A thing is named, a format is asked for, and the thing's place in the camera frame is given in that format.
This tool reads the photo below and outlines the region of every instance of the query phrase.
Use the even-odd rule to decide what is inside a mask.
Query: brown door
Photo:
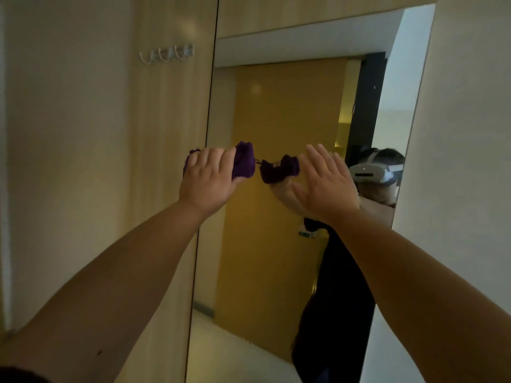
[[[333,150],[347,60],[239,67],[233,143],[251,141],[258,159],[296,156],[306,143]],[[291,360],[311,296],[324,238],[298,235],[302,219],[272,195],[256,172],[229,200],[215,322]]]

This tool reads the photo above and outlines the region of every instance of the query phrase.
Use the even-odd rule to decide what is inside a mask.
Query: hook rack
[[[162,62],[168,63],[173,58],[179,59],[181,61],[184,60],[185,57],[192,57],[195,54],[195,45],[194,44],[185,44],[183,46],[173,46],[167,49],[152,49],[149,53],[149,60],[145,60],[142,56],[142,52],[138,53],[140,60],[142,63],[146,65],[151,65],[154,62],[160,60]]]

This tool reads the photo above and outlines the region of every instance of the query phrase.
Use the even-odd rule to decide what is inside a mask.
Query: purple cloth
[[[187,170],[188,159],[192,153],[199,152],[200,149],[194,149],[188,154],[187,160],[184,162],[183,176]],[[254,148],[251,142],[240,141],[236,145],[236,155],[234,156],[233,179],[236,177],[251,178],[256,172],[256,157],[254,156]]]
[[[273,166],[271,162],[263,160],[259,170],[265,184],[275,184],[283,181],[288,176],[298,176],[300,163],[297,157],[284,155],[279,166]]]

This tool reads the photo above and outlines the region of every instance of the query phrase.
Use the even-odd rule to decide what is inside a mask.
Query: person
[[[0,381],[114,382],[185,247],[239,184],[240,179],[231,180],[234,153],[203,149],[193,154],[179,200],[101,253],[4,344]],[[511,317],[362,212],[337,154],[308,145],[307,155],[299,158],[307,189],[293,183],[292,191],[306,212],[342,239],[425,381],[511,381]]]
[[[371,148],[358,156],[357,164],[367,162],[394,166],[404,164],[405,158],[394,149]],[[384,183],[358,183],[362,210],[389,227],[401,177],[402,170]],[[332,227],[304,209],[291,189],[292,183],[288,177],[270,188],[280,202],[305,218],[308,231],[323,228],[329,234],[316,290],[303,310],[293,343],[293,364],[303,383],[358,382],[373,322],[374,298],[342,240]]]

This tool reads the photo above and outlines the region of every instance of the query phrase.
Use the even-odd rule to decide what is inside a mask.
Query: floor
[[[196,310],[186,383],[300,383],[292,364],[213,324]]]

